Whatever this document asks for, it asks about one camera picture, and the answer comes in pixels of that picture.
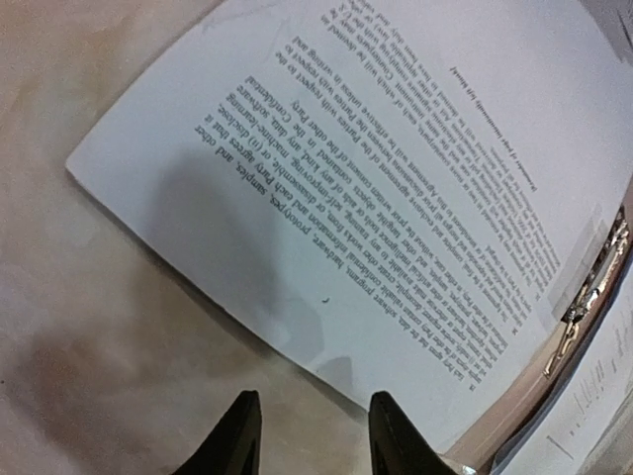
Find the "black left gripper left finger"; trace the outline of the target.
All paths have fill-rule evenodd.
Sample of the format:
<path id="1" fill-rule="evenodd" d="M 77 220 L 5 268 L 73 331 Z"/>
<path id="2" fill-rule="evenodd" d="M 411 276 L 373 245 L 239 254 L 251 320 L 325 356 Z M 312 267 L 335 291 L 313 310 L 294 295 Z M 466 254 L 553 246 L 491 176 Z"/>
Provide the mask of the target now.
<path id="1" fill-rule="evenodd" d="M 255 475 L 259 473 L 261 404 L 259 393 L 244 390 L 174 475 Z"/>

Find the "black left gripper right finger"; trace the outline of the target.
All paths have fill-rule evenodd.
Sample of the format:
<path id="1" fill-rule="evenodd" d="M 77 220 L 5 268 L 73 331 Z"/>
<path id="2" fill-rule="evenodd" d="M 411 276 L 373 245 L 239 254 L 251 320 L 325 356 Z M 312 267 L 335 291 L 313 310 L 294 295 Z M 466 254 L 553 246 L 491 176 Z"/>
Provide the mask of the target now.
<path id="1" fill-rule="evenodd" d="M 373 474 L 448 473 L 448 465 L 387 391 L 377 392 L 371 398 L 369 441 Z"/>

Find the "pink paper folder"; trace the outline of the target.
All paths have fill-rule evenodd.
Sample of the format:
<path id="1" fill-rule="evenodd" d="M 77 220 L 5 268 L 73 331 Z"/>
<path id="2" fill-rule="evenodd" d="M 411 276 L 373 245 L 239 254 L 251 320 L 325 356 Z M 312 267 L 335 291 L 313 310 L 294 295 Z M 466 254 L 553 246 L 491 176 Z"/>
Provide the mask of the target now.
<path id="1" fill-rule="evenodd" d="M 537 418 L 545 414 L 545 406 L 554 401 L 563 385 L 571 378 L 602 326 L 624 279 L 627 261 L 632 256 L 632 205 L 623 202 L 621 206 L 625 207 L 625 217 L 629 225 L 629 246 L 618 265 L 617 276 L 596 302 L 597 307 L 581 322 L 579 337 L 570 348 L 570 353 L 550 379 L 543 376 L 544 366 L 556 350 L 565 330 L 562 318 L 596 260 L 614 220 L 609 226 L 600 224 L 588 243 L 588 248 L 577 256 L 577 261 L 572 266 L 573 277 L 562 288 L 561 298 L 553 310 L 553 316 L 558 319 L 553 335 L 543 343 L 510 388 L 448 450 L 443 456 L 446 461 L 468 466 L 478 472 L 490 471 L 495 459 L 508 453 L 510 442 L 516 436 L 527 433 Z"/>

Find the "angled printed white sheet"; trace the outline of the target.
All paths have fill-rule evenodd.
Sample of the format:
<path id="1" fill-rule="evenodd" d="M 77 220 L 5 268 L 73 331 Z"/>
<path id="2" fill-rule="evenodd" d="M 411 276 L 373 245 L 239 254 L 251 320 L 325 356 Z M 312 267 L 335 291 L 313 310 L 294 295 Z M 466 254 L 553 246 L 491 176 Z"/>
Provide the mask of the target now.
<path id="1" fill-rule="evenodd" d="M 628 1 L 225 1 L 67 160 L 253 333 L 446 451 L 632 174 Z"/>

